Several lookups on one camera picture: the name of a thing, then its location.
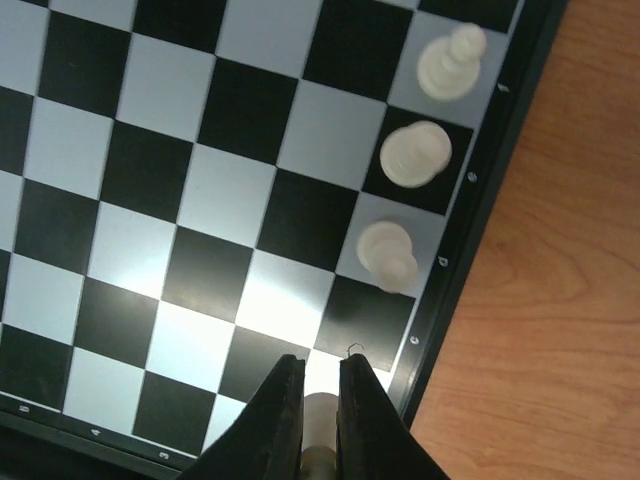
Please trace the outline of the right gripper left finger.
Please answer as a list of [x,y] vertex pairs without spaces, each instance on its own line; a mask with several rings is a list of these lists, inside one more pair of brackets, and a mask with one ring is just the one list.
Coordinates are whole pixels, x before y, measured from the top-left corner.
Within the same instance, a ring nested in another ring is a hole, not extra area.
[[304,377],[303,360],[281,356],[234,423],[179,478],[298,479]]

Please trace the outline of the white king piece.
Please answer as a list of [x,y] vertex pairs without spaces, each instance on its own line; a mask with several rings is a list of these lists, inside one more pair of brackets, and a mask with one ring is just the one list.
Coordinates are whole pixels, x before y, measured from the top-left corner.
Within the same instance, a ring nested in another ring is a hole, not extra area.
[[438,124],[419,121],[390,133],[380,148],[386,177],[403,188],[426,185],[442,172],[452,156],[452,142]]

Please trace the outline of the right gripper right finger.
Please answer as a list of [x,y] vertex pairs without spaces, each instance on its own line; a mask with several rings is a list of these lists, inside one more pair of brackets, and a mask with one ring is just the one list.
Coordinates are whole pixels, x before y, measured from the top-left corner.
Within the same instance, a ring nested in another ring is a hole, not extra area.
[[411,435],[362,354],[340,362],[337,477],[346,480],[448,477]]

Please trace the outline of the white queen piece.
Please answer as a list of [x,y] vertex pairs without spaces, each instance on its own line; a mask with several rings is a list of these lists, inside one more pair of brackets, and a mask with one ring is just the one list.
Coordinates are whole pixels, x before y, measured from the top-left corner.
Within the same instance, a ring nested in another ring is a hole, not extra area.
[[389,293],[402,293],[417,279],[418,263],[408,232],[391,221],[378,221],[359,235],[356,253],[377,286]]

